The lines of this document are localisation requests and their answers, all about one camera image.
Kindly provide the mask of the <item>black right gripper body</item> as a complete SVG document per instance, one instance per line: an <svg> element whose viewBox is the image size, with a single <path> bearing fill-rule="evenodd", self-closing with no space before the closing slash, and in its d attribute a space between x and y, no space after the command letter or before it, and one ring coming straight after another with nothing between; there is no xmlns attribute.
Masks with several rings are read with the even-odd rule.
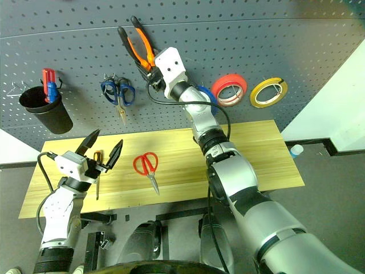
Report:
<svg viewBox="0 0 365 274"><path fill-rule="evenodd" d="M152 67L145 74L145 80L155 89L155 91L164 91L166 88L163 75L159 68Z"/></svg>

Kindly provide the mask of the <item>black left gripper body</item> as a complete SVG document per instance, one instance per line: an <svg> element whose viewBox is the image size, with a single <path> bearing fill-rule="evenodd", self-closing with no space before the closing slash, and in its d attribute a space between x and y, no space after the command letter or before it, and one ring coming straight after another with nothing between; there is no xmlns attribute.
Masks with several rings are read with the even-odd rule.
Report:
<svg viewBox="0 0 365 274"><path fill-rule="evenodd" d="M95 183L101 173L106 173L108 170L111 169L111 166L108 163L103 164L102 162L98 162L86 156L84 158L87 163L87 169L84 172L83 181L86 183Z"/></svg>

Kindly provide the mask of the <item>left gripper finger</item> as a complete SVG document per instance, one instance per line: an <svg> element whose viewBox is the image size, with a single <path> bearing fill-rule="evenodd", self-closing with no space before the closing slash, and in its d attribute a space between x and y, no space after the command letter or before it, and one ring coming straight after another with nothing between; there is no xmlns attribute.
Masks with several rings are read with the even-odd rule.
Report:
<svg viewBox="0 0 365 274"><path fill-rule="evenodd" d="M120 157L122 148L123 148L123 140L121 139L109 154L109 160L106 164L106 170L113 169L114 165L116 164L117 160Z"/></svg>
<svg viewBox="0 0 365 274"><path fill-rule="evenodd" d="M91 148L94 143L96 142L98 136L100 133L100 129L97 129L93 132L91 132L85 139L81 142L79 147L76 149L75 153L81 156L84 156L86 151Z"/></svg>

